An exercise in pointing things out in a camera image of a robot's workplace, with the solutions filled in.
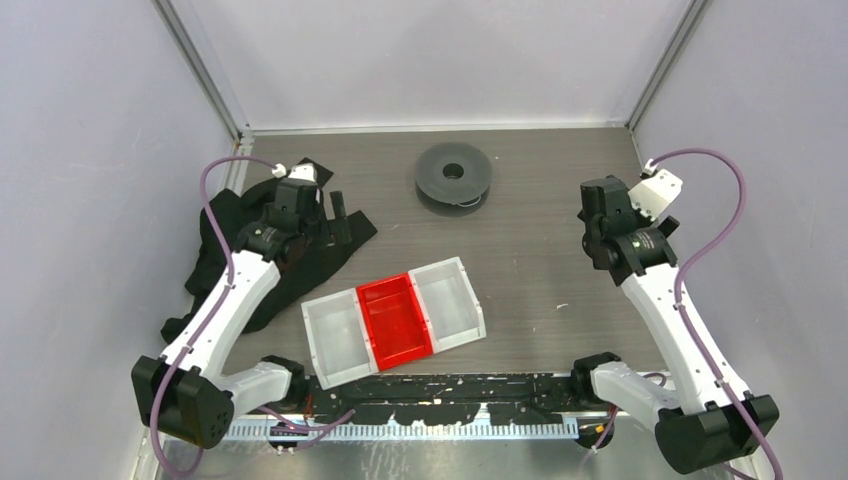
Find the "dark grey cable spool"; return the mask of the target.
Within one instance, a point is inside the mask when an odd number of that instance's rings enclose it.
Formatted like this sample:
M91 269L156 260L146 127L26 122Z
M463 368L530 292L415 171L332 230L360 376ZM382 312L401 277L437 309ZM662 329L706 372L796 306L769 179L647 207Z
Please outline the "dark grey cable spool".
M477 147L443 142L427 148L413 167L419 202L445 217L470 215L485 204L493 182L493 165Z

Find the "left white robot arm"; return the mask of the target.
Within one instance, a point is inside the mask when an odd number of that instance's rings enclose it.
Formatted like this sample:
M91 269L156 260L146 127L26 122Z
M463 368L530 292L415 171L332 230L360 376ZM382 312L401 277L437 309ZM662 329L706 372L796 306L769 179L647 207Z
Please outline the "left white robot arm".
M271 403L284 414L307 398L302 365L264 357L254 367L222 370L262 300L309 252L350 240L341 191L314 181L279 181L273 202L247 224L227 265L191 322L156 358L140 357L131 380L141 422L201 449L221 442L239 416Z

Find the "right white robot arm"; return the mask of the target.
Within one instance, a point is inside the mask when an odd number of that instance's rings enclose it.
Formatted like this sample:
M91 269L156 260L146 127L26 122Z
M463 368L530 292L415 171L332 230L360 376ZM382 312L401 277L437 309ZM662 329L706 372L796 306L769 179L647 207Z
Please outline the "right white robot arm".
M627 412L653 431L666 462L689 474L754 454L779 410L770 395L753 394L729 365L679 279L682 270L668 241L679 223L659 216L681 190L681 180L666 170L633 187L615 176L581 184L583 250L637 309L674 387L603 352L574 362L570 392L584 410L609 403Z

